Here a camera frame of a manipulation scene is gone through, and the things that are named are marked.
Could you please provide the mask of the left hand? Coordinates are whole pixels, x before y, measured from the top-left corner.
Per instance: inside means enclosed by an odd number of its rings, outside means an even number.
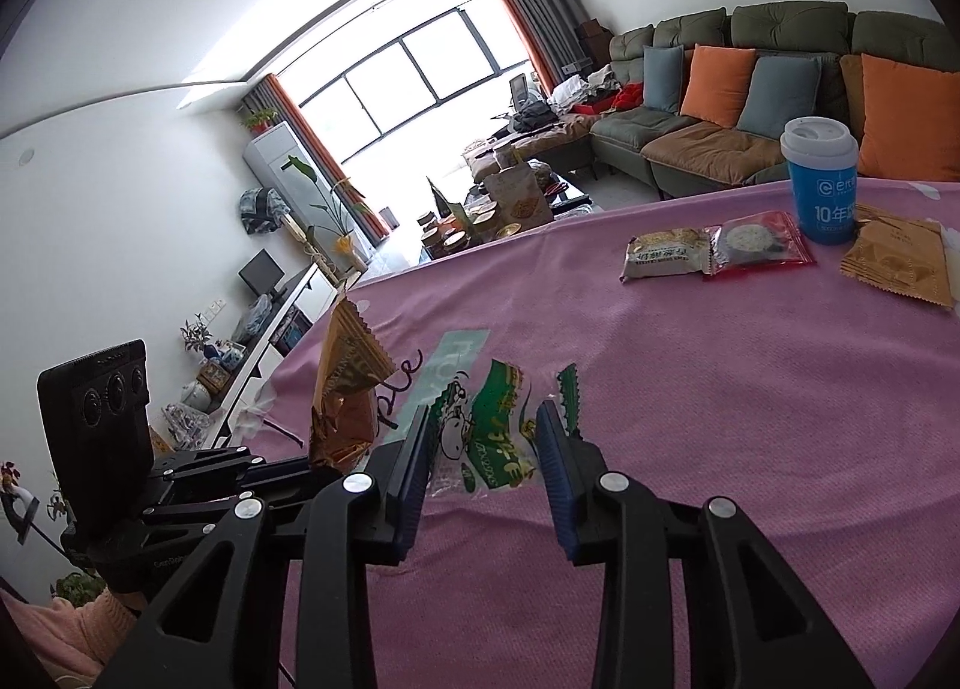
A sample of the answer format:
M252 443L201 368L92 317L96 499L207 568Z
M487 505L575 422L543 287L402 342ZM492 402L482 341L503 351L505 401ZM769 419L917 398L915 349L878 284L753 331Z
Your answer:
M91 624L128 630L139 622L146 608L140 591L116 591L99 575L73 570L57 580L57 591Z

